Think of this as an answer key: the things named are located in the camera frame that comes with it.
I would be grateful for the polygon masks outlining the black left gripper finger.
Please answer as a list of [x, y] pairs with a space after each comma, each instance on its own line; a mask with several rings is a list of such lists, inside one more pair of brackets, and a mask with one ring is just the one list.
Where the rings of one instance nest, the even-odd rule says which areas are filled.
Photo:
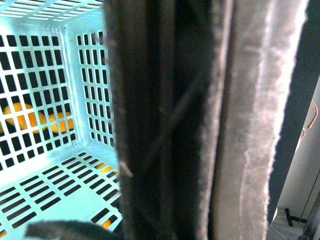
[[120, 236], [92, 222], [46, 220], [27, 225], [25, 238], [38, 240], [119, 240]]

